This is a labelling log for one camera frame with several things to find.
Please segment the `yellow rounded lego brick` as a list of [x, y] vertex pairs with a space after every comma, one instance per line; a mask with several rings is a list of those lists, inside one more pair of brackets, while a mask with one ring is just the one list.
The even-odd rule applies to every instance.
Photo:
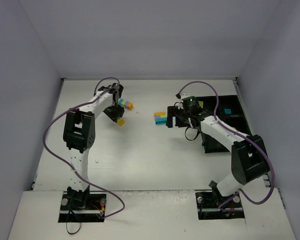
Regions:
[[123, 126], [125, 124], [125, 120], [122, 119], [122, 120], [117, 120], [116, 122], [120, 127]]

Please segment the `yellow small lego brick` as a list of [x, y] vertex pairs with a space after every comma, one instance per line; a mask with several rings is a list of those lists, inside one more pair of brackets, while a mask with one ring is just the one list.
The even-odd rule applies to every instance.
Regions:
[[129, 103], [127, 104], [127, 109], [128, 109], [128, 110], [132, 110], [133, 107], [134, 107], [133, 103], [129, 102]]

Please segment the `teal small lego brick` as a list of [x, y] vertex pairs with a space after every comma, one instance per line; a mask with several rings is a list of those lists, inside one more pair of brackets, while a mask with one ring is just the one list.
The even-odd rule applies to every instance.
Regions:
[[230, 108], [225, 108], [225, 109], [224, 109], [224, 113], [225, 113], [226, 115], [231, 115], [231, 114], [232, 114], [232, 110], [231, 110]]

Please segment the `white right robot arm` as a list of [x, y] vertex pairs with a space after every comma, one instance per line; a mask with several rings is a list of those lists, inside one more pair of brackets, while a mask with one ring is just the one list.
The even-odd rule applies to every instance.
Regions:
[[219, 148], [230, 152], [230, 173], [223, 180], [210, 183], [219, 196], [228, 197], [273, 170], [259, 135], [236, 130], [213, 111], [202, 108], [194, 96], [180, 95], [175, 105], [168, 106], [166, 126], [172, 128], [173, 121], [180, 127], [196, 129], [206, 153], [217, 153]]

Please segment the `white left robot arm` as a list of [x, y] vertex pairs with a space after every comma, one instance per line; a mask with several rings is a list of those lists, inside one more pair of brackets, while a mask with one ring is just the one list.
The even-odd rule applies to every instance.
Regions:
[[90, 195], [88, 156], [96, 140], [96, 118], [105, 113], [114, 123], [122, 126], [125, 109], [119, 105], [124, 87], [114, 83], [102, 86], [90, 100], [91, 103], [66, 114], [63, 141], [70, 150], [70, 164], [74, 167], [67, 195], [84, 203]]

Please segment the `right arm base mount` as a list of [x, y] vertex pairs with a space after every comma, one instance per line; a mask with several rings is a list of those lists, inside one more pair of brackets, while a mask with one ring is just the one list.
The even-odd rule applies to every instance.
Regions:
[[195, 200], [199, 220], [244, 219], [240, 195], [223, 197], [212, 190], [196, 191]]

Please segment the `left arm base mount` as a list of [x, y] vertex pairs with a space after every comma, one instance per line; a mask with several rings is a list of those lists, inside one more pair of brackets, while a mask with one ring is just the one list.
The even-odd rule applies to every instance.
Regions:
[[71, 199], [64, 192], [60, 201], [58, 223], [103, 223], [107, 195], [91, 192], [85, 203]]

